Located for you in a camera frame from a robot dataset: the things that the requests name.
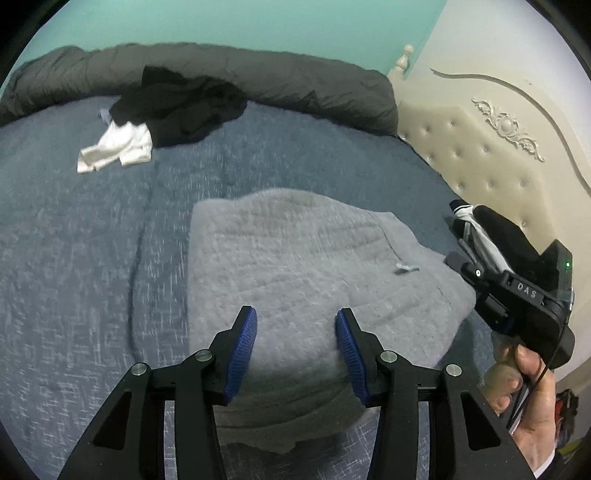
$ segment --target gray towel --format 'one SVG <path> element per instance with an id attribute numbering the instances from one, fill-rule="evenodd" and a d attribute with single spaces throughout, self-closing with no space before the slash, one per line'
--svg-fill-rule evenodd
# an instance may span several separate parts
<path id="1" fill-rule="evenodd" d="M 432 367 L 475 303 L 392 213 L 297 190 L 196 204 L 189 269 L 191 351 L 242 305 L 258 313 L 241 391 L 216 409 L 220 441 L 276 452 L 346 430 L 365 411 L 337 350 L 339 309 L 353 309 L 384 348 Z"/>

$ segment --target screw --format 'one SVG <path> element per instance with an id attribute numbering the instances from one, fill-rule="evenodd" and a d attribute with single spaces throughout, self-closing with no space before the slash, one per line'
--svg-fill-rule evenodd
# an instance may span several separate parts
<path id="1" fill-rule="evenodd" d="M 209 350 L 204 349 L 204 350 L 199 350 L 196 354 L 195 354 L 195 359 L 198 362 L 207 362 L 208 360 L 211 360 L 213 358 L 213 353 L 211 353 Z"/>
<path id="2" fill-rule="evenodd" d="M 396 355 L 392 350 L 384 350 L 379 356 L 384 362 L 386 363 L 394 363 L 398 360 L 398 355 Z"/>
<path id="3" fill-rule="evenodd" d="M 135 364 L 131 367 L 131 373 L 133 373 L 136 377 L 139 377 L 140 375 L 146 373 L 147 369 L 148 367 L 146 367 L 146 364 Z"/>
<path id="4" fill-rule="evenodd" d="M 452 377 L 459 377 L 462 374 L 462 369 L 456 364 L 449 364 L 445 367 L 445 371 Z"/>

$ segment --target gray blanket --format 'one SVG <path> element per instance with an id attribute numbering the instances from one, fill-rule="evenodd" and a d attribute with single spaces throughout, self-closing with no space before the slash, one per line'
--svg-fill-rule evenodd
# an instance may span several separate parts
<path id="1" fill-rule="evenodd" d="M 332 118 L 392 135 L 398 117 L 389 80 L 340 60 L 287 52 L 192 43 L 58 48 L 20 67 L 0 99 L 0 126 L 58 103 L 119 95 L 138 87 L 146 65 L 186 78 L 208 75 L 241 88 L 250 100 Z"/>
<path id="2" fill-rule="evenodd" d="M 336 347 L 340 308 L 385 348 L 433 367 L 475 303 L 443 256 L 392 213 L 290 189 L 195 205 L 188 288 L 191 351 L 207 348 L 242 305 L 256 308 L 241 392 L 216 421 L 222 441 L 276 452 L 343 431 L 365 412 Z"/>

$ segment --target blue bedspread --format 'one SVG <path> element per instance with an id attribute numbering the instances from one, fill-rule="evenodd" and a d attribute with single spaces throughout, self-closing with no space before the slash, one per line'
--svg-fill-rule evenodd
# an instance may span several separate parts
<path id="1" fill-rule="evenodd" d="M 186 265 L 196 202 L 269 187 L 310 190 L 392 211 L 423 245 L 455 249 L 443 219 L 455 195 L 409 146 L 254 103 L 198 144 L 78 175 L 78 151 L 102 135 L 98 110 L 113 101 L 52 107 L 0 129 L 0 420 L 41 480 L 57 477 L 133 363 L 159 367 L 189 354 Z M 482 373 L 492 363 L 489 344 L 472 314 L 446 361 Z M 171 416 L 169 409 L 168 431 Z M 224 447 L 228 477 L 364 479 L 375 429 L 372 419 L 281 456 Z M 420 447 L 426 478 L 424 436 Z M 172 472 L 170 435 L 165 456 Z"/>

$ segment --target small tag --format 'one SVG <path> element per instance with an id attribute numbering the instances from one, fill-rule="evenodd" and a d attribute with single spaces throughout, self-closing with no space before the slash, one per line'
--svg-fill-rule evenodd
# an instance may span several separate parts
<path id="1" fill-rule="evenodd" d="M 416 265 L 403 265 L 402 263 L 397 263 L 394 273 L 396 273 L 396 275 L 400 275 L 403 273 L 414 272 L 417 270 L 418 270 L 418 266 L 416 266 Z"/>

